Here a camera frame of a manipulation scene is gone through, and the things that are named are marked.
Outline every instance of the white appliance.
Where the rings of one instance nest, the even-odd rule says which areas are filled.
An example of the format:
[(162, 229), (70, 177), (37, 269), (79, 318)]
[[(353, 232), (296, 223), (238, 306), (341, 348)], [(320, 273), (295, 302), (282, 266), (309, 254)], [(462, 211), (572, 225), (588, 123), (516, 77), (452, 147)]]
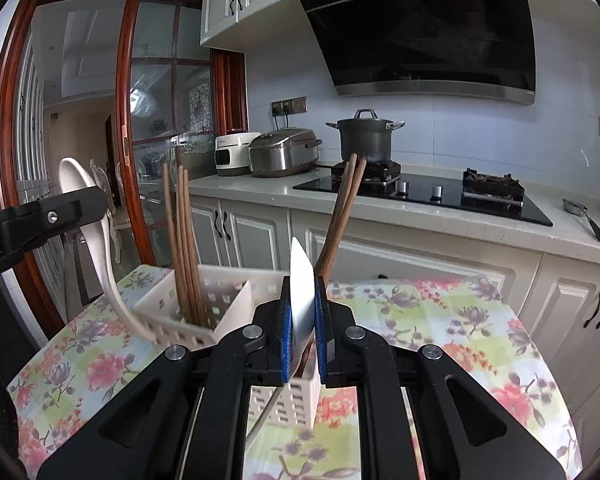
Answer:
[(216, 170), (218, 175), (237, 176), (250, 173), (249, 144), (259, 132), (238, 132), (216, 137)]

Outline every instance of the black glass cooktop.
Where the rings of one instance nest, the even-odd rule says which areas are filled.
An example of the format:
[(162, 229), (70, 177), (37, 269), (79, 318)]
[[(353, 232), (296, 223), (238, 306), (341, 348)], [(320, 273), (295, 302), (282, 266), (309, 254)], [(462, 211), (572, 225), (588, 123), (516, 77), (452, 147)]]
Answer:
[[(389, 184), (386, 188), (381, 186), (361, 185), (360, 189), (358, 190), (358, 195), (474, 211), (477, 213), (502, 216), (504, 218), (511, 218), (514, 220), (522, 220), (524, 222), (531, 222), (533, 224), (546, 225), (549, 227), (554, 225), (554, 223), (551, 222), (551, 220), (549, 220), (542, 211), (540, 211), (540, 208), (534, 204), (528, 196), (525, 196), (522, 208), (520, 208), (512, 205), (463, 197), (462, 180), (416, 175), (410, 173), (401, 173), (400, 180), (409, 183), (407, 195), (396, 193), (395, 183)], [(432, 186), (442, 186), (442, 195), (440, 200), (431, 199)], [(325, 176), (315, 180), (310, 180), (304, 184), (298, 184), (297, 186), (294, 186), (294, 189), (337, 193), (339, 187), (339, 182), (332, 182), (330, 176)]]

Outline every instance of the dish rack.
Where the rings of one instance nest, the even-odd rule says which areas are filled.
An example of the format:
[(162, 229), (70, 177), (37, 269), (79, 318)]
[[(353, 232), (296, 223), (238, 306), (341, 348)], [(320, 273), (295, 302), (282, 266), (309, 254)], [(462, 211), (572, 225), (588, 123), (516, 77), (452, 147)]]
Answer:
[[(161, 349), (172, 344), (186, 346), (191, 351), (215, 345), (227, 333), (249, 324), (256, 307), (280, 296), (285, 272), (236, 267), (198, 266), (206, 309), (218, 323), (214, 330), (187, 324), (182, 319), (176, 294), (174, 272), (171, 271), (132, 308), (138, 322), (155, 334), (155, 344)], [(274, 388), (251, 388), (249, 420), (255, 420), (264, 409)], [(315, 350), (299, 378), (286, 386), (269, 422), (286, 427), (314, 426), (320, 376)]]

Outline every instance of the brown chopstick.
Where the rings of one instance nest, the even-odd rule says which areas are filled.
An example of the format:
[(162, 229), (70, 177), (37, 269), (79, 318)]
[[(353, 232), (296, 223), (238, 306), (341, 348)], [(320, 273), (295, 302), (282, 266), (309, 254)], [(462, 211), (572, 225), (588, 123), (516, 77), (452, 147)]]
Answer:
[(344, 173), (342, 174), (342, 180), (340, 181), (340, 188), (338, 189), (338, 196), (336, 197), (336, 202), (333, 206), (333, 212), (331, 213), (331, 220), (329, 222), (329, 228), (327, 229), (327, 234), (324, 239), (324, 245), (322, 246), (322, 251), (320, 252), (320, 257), (318, 257), (318, 261), (315, 264), (315, 275), (316, 276), (324, 276), (324, 259), (326, 255), (332, 250), (331, 246), (333, 245), (333, 234), (335, 231), (335, 226), (338, 224), (338, 219), (342, 214), (342, 208), (347, 201), (347, 196), (349, 195), (349, 190), (351, 189), (351, 181), (353, 179), (353, 173), (356, 168), (356, 161), (358, 156), (356, 153), (351, 153), (349, 161), (345, 164)]
[(169, 231), (169, 245), (171, 247), (171, 259), (173, 261), (173, 272), (176, 279), (176, 291), (178, 293), (178, 302), (182, 309), (182, 304), (187, 300), (186, 289), (183, 288), (182, 259), (180, 257), (179, 244), (176, 240), (176, 230), (173, 223), (173, 211), (171, 209), (171, 183), (169, 177), (169, 166), (165, 162), (162, 167), (162, 179), (164, 183), (164, 209), (166, 213), (167, 228)]
[(342, 212), (338, 215), (338, 218), (336, 218), (336, 221), (334, 222), (334, 232), (333, 237), (330, 241), (330, 245), (328, 248), (324, 248), (327, 249), (327, 251), (324, 255), (324, 264), (321, 269), (321, 274), (318, 275), (324, 278), (325, 286), (329, 283), (331, 269), (333, 269), (333, 263), (336, 259), (336, 252), (338, 251), (338, 246), (340, 245), (340, 241), (342, 240), (344, 230), (347, 227), (347, 222), (349, 221), (349, 216), (351, 215), (353, 203), (355, 202), (356, 196), (358, 195), (358, 189), (360, 188), (360, 182), (362, 181), (362, 176), (365, 172), (365, 168), (366, 160), (364, 158), (360, 158), (356, 166), (356, 171), (353, 174), (353, 179), (351, 182), (349, 193), (347, 195), (347, 200), (344, 204), (344, 207), (342, 208)]
[(186, 250), (189, 251), (189, 261), (191, 264), (190, 281), (193, 289), (193, 310), (195, 317), (198, 319), (198, 325), (210, 328), (208, 315), (206, 314), (205, 302), (202, 296), (202, 288), (200, 286), (200, 272), (198, 270), (198, 250), (196, 249), (196, 241), (193, 236), (193, 217), (191, 215), (191, 202), (189, 197), (189, 170), (184, 170), (184, 203), (185, 203), (185, 220), (187, 231)]
[(186, 210), (184, 204), (184, 169), (182, 166), (178, 168), (178, 249), (180, 251), (183, 269), (184, 269), (184, 288), (186, 290), (187, 301), (185, 304), (181, 304), (182, 315), (187, 323), (195, 324), (196, 316), (194, 315), (194, 295), (193, 286), (191, 283), (191, 262), (189, 258), (189, 251), (186, 250), (187, 245), (187, 228), (186, 228)]

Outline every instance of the screw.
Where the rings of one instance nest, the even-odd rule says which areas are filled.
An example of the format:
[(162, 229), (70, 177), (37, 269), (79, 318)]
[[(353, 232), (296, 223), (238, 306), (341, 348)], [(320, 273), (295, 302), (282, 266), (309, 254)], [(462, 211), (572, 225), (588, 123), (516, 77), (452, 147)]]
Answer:
[(257, 325), (249, 325), (242, 329), (242, 335), (247, 339), (257, 339), (262, 335), (262, 329)]
[(182, 345), (171, 345), (164, 351), (164, 356), (169, 361), (178, 361), (184, 357), (187, 349)]
[(436, 345), (424, 345), (422, 347), (422, 355), (427, 359), (440, 359), (442, 357), (442, 348)]
[(350, 326), (344, 333), (350, 339), (362, 339), (366, 334), (365, 329), (361, 326)]

